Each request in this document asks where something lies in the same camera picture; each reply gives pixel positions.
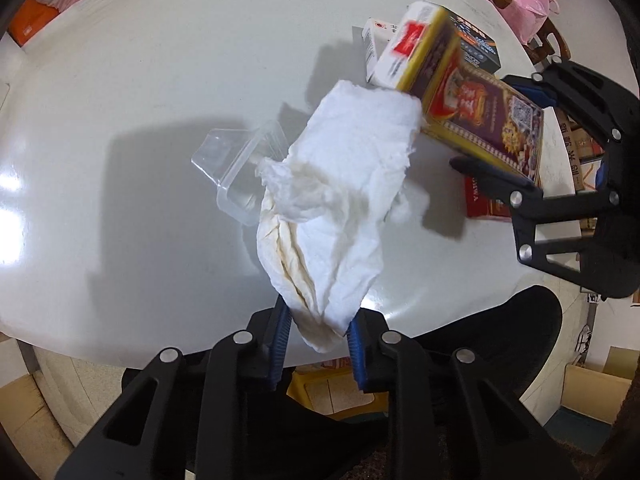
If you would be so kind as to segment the purple gold poker card box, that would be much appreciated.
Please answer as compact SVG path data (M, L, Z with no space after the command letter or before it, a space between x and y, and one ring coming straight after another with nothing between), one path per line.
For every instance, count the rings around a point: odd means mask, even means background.
M451 13L443 6L424 0L408 6L373 66L370 83L418 98L429 136L539 181L542 108L465 62Z

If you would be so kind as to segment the white tissue paper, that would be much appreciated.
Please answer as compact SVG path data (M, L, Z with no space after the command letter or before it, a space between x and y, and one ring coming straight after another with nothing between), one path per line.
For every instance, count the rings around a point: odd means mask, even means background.
M257 255L319 353L343 339L384 269L382 229L402 196L422 103L396 90L340 80L285 159L263 159Z

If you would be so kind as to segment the person's black trousers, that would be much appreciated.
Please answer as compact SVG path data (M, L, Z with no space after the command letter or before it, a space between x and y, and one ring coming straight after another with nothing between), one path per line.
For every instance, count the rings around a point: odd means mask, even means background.
M367 323L366 393L388 411L334 420L304 408L268 375L272 308L244 332L170 374L131 379L162 408L137 417L119 479L339 479L374 454L387 479L569 479L574 469L521 395L558 339L558 298L541 286L424 335Z

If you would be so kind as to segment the orange bag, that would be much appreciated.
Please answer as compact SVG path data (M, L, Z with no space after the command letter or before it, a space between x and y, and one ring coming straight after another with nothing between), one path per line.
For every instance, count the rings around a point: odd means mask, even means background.
M38 0L26 0L10 21L8 32L13 40L24 47L44 26L58 16L58 10Z

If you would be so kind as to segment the white blue medicine box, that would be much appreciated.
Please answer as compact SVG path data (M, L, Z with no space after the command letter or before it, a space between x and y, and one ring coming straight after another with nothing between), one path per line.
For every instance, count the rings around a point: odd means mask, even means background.
M361 38L364 45L364 65L366 66L368 84L373 84L375 66L396 32L397 26L395 24L375 18L369 18L364 25Z

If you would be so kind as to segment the black orange box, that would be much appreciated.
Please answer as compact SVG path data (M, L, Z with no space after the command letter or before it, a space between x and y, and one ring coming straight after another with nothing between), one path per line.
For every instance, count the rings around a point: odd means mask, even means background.
M487 73L497 73L501 62L495 40L454 11L449 10L449 15L460 38L465 62Z

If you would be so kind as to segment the red cigarette box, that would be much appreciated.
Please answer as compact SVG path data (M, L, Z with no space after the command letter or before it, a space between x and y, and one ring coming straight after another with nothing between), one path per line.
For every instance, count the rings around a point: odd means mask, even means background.
M491 200L480 192L477 180L464 178L466 216L476 220L510 221L510 210L498 200Z

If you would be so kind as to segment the cardboard boxes on floor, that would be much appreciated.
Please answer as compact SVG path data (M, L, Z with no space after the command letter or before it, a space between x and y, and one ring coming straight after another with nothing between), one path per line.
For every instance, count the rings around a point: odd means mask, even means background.
M596 454L620 414L638 359L638 350L611 347L602 370L567 365L560 408L544 425L548 434Z

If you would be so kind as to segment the yellow plastic stool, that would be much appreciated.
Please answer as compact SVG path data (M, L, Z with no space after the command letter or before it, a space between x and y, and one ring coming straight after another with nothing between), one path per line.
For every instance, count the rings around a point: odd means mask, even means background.
M359 389L349 358L296 367L286 393L304 408L335 420L388 411L386 392Z

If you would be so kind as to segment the clear plastic tray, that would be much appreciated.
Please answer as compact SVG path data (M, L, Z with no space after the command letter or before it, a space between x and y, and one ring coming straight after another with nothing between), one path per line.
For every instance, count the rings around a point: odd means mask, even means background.
M278 122L254 130L213 129L191 157L192 165L217 187L216 205L243 226L256 226L264 196L256 170L264 158L280 162L288 140Z

